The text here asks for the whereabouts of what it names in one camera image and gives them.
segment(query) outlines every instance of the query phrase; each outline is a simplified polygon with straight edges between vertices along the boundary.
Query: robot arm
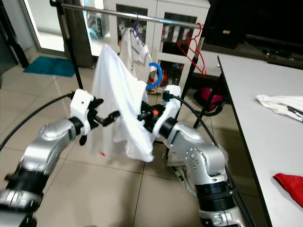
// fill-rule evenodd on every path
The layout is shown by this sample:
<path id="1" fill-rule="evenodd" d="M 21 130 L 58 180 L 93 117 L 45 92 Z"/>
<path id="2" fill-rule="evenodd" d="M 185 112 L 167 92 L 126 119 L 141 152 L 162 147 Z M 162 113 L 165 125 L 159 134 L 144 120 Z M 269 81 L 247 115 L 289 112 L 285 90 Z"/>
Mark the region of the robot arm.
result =
<path id="1" fill-rule="evenodd" d="M 180 88 L 167 86 L 166 92 L 179 96 Z M 42 201 L 43 189 L 61 152 L 77 135 L 81 135 L 80 144 L 84 145 L 87 133 L 98 123 L 107 126 L 119 116 L 119 112 L 113 112 L 106 119 L 98 118 L 95 109 L 102 102 L 78 89 L 71 102 L 71 118 L 42 127 L 38 138 L 27 147 L 15 173 L 6 177 L 9 183 L 0 192 L 0 227 L 36 226 L 33 212 Z M 179 108 L 177 100 L 167 100 L 165 109 L 143 102 L 138 120 L 145 120 L 145 128 L 165 138 L 166 145 L 185 160 L 195 184 L 202 224 L 244 227 L 239 208 L 228 192 L 223 153 L 197 130 L 172 118 Z"/>

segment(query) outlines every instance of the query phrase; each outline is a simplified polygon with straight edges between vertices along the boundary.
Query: white towel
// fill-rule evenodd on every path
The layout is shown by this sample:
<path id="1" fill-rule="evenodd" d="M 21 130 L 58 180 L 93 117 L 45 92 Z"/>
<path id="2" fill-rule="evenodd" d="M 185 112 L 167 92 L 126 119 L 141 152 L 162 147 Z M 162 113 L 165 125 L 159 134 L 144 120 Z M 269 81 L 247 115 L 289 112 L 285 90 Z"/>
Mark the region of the white towel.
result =
<path id="1" fill-rule="evenodd" d="M 118 110 L 120 117 L 103 128 L 99 126 L 89 134 L 88 146 L 93 152 L 126 152 L 133 159 L 151 162 L 154 136 L 137 120 L 146 83 L 139 81 L 125 67 L 116 53 L 106 44 L 102 47 L 94 75 L 92 94 L 103 98 L 98 116 L 106 118 Z"/>
<path id="2" fill-rule="evenodd" d="M 303 122 L 303 115 L 288 110 L 290 106 L 303 112 L 303 96 L 266 96 L 259 95 L 256 99 L 265 107 L 272 109 L 276 114 L 282 114 Z"/>

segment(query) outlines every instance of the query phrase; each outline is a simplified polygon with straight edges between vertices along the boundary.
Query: black rack pole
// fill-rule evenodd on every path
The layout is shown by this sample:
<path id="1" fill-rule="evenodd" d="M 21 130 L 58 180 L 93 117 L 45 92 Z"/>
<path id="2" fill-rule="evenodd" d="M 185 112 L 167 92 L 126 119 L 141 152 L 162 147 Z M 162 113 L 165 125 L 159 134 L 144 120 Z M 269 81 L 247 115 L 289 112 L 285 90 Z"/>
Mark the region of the black rack pole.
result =
<path id="1" fill-rule="evenodd" d="M 78 86 L 79 86 L 80 89 L 83 89 L 81 76 L 80 76 L 80 73 L 79 73 L 75 53 L 74 53 L 74 50 L 73 50 L 73 47 L 72 47 L 71 36 L 70 36 L 70 32 L 68 30 L 68 25 L 67 25 L 66 18 L 65 18 L 65 15 L 64 15 L 63 7 L 62 7 L 60 2 L 54 2 L 54 1 L 50 0 L 49 3 L 51 4 L 51 6 L 55 6 L 57 8 L 58 13 L 60 15 L 60 18 L 61 18 L 61 21 L 62 21 L 62 26 L 63 26 L 63 33 L 62 33 L 63 39 L 64 39 L 64 42 L 67 45 L 68 52 L 70 53 L 71 62 L 72 62 L 72 65 L 74 67 L 74 70 L 75 70 Z"/>

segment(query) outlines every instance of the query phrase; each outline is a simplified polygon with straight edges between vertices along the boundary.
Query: white cloth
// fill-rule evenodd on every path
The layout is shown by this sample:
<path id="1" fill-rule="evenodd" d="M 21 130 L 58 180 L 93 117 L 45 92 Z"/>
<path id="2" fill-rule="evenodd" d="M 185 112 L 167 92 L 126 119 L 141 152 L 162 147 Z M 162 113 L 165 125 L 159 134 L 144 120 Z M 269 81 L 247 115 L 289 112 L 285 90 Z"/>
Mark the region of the white cloth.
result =
<path id="1" fill-rule="evenodd" d="M 146 83 L 133 77 L 117 54 L 106 44 L 102 47 L 94 74 L 92 94 L 103 98 L 98 116 L 106 118 L 118 110 L 120 117 L 109 126 L 99 126 L 91 131 L 88 141 L 93 152 L 126 152 L 133 159 L 145 162 L 153 160 L 153 134 L 137 120 Z"/>
<path id="2" fill-rule="evenodd" d="M 287 106 L 303 111 L 303 96 L 266 96 L 259 95 L 256 99 L 276 114 L 282 114 L 303 122 L 303 116 L 298 116 L 288 110 Z"/>
<path id="3" fill-rule="evenodd" d="M 137 39 L 131 39 L 133 36 L 132 28 L 125 29 L 121 40 L 121 52 L 120 59 L 131 72 L 134 77 L 147 83 L 149 74 L 155 71 L 155 67 L 149 66 L 152 62 L 152 57 L 149 54 L 147 45 L 143 46 L 141 41 Z M 140 47 L 137 52 L 132 46 Z"/>

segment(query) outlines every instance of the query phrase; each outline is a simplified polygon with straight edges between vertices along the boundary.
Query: tile floor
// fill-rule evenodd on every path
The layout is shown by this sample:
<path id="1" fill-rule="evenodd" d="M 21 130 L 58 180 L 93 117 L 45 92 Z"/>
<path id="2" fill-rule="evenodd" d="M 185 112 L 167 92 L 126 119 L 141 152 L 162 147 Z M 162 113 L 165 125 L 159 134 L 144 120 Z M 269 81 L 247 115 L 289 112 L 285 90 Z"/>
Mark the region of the tile floor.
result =
<path id="1" fill-rule="evenodd" d="M 0 89 L 0 141 L 30 112 L 60 95 L 77 88 L 76 78 L 25 74 L 20 65 L 3 74 Z M 80 69 L 82 82 L 90 90 L 93 71 Z M 191 98 L 186 100 L 201 108 Z M 160 97 L 151 96 L 152 104 Z M 70 100 L 64 99 L 28 121 L 0 153 L 0 185 L 6 173 L 15 170 L 27 145 L 47 122 L 69 115 Z M 182 107 L 180 121 L 193 124 L 193 115 Z M 229 105 L 205 123 L 229 152 L 230 169 L 241 185 L 258 226 L 266 226 L 251 169 L 238 127 Z M 202 127 L 199 131 L 207 137 Z M 73 142 L 61 155 L 45 188 L 44 201 L 36 213 L 39 227 L 195 227 L 201 226 L 198 204 L 178 182 L 163 161 L 163 145 L 154 145 L 155 160 L 144 163 L 125 157 L 93 156 Z"/>

